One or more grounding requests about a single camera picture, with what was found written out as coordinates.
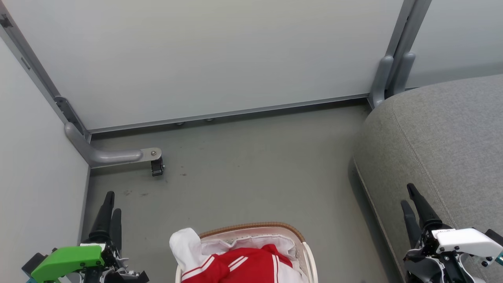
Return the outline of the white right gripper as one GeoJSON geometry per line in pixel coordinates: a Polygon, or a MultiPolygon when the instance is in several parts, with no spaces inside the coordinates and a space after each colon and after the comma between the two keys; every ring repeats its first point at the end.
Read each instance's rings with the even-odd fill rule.
{"type": "Polygon", "coordinates": [[[477,257],[483,267],[502,265],[502,237],[489,229],[448,229],[413,183],[407,184],[415,212],[406,200],[404,213],[410,250],[404,256],[407,283],[483,283],[464,266],[467,257],[477,257]]]}

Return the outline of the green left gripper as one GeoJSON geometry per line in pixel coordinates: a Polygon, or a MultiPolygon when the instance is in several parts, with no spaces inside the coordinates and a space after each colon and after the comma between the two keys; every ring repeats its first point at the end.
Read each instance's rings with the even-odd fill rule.
{"type": "Polygon", "coordinates": [[[81,283],[148,283],[146,272],[128,270],[122,254],[122,211],[114,209],[115,193],[108,191],[99,208],[88,243],[36,253],[22,271],[29,283],[59,283],[61,277],[77,274],[81,283]]]}

